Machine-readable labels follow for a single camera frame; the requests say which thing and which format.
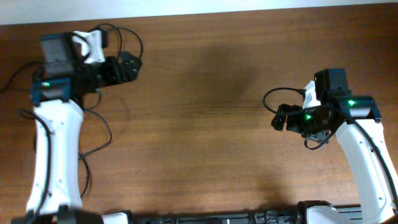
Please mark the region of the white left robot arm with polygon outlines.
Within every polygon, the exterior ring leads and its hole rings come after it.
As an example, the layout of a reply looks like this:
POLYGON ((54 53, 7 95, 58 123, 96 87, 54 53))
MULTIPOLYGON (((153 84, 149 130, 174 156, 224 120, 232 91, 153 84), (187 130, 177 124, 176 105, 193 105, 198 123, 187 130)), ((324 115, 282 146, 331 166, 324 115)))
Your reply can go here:
POLYGON ((36 125, 34 183, 23 217, 13 223, 132 223, 130 211, 85 211, 78 186, 83 98, 100 88, 134 81, 141 59, 129 52, 105 57, 104 30, 42 36, 44 61, 34 73, 27 112, 36 125))

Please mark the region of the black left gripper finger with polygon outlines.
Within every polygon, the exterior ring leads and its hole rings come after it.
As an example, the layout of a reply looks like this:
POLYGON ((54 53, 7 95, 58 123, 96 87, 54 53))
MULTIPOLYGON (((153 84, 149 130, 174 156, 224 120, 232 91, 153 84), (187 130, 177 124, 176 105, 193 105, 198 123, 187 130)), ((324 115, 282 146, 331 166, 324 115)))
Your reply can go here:
POLYGON ((132 82, 137 79, 139 69, 134 67, 123 67, 122 68, 122 80, 124 83, 132 82))
POLYGON ((125 70, 140 70, 142 67, 142 60, 130 52, 121 52, 120 58, 125 70))

